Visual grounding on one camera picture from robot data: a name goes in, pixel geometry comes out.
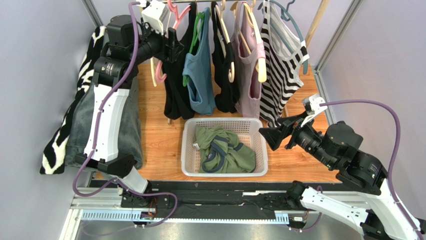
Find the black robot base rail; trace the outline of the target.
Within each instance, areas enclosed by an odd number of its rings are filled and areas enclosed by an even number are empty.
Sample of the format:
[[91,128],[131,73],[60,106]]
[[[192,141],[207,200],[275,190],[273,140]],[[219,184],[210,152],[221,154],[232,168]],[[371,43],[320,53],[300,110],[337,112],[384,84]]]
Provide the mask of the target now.
[[294,229],[306,230],[315,226],[324,215],[306,210],[285,199],[290,182],[241,182],[241,181],[160,181],[148,185],[155,196],[142,197],[130,192],[118,193],[110,183],[100,193],[97,206],[112,210],[133,210],[136,222],[148,218],[148,210],[154,210],[156,218],[170,214],[169,220],[212,222],[278,222],[279,212],[289,215],[282,221]]

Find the green tank top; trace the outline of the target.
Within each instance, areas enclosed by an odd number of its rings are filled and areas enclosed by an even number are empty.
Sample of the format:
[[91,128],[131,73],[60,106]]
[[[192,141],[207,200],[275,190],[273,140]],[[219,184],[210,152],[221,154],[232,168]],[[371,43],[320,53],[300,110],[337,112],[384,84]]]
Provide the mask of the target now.
[[199,172],[207,174],[248,174],[256,169],[256,154],[238,135],[220,125],[197,125],[193,146],[199,150]]

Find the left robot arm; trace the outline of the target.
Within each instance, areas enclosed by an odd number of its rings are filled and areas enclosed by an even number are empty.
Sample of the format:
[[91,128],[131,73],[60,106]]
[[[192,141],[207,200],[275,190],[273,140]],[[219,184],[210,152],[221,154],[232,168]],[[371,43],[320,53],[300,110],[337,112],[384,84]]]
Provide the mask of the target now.
[[89,138],[75,161],[118,181],[125,190],[143,195],[148,180],[135,167],[135,158],[118,149],[119,130],[125,103],[138,65],[152,57],[175,62],[184,49],[174,28],[157,31],[153,22],[138,22],[131,15],[117,15],[106,26],[109,41],[94,64],[94,111]]

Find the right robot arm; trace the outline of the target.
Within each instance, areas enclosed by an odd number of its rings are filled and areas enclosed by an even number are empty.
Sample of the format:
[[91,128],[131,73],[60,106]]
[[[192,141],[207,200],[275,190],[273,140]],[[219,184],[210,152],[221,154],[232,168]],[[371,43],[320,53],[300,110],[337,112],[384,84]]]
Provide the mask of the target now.
[[404,215],[393,199],[389,173],[375,156],[360,150],[362,136],[339,121],[325,133],[311,122],[303,124],[306,113],[279,120],[278,127],[263,127],[259,133],[272,150],[289,138],[286,149],[299,146],[331,171],[344,186],[362,197],[368,208],[356,207],[293,181],[285,202],[292,207],[318,211],[356,230],[365,240],[419,240],[426,233],[424,219]]

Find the cream wooden hanger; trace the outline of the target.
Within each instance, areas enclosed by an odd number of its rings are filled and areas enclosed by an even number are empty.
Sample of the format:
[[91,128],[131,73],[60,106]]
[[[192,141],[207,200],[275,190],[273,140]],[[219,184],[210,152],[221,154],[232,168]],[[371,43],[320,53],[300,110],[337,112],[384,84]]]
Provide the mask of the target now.
[[[168,18],[167,18],[167,21],[166,21],[166,27],[167,28],[170,26],[171,15],[172,15],[172,13],[169,12]],[[150,59],[150,71],[151,71],[152,83],[153,83],[154,87],[158,86],[157,79],[156,79],[156,67],[157,67],[158,62],[159,62],[159,60],[155,57],[152,57]]]

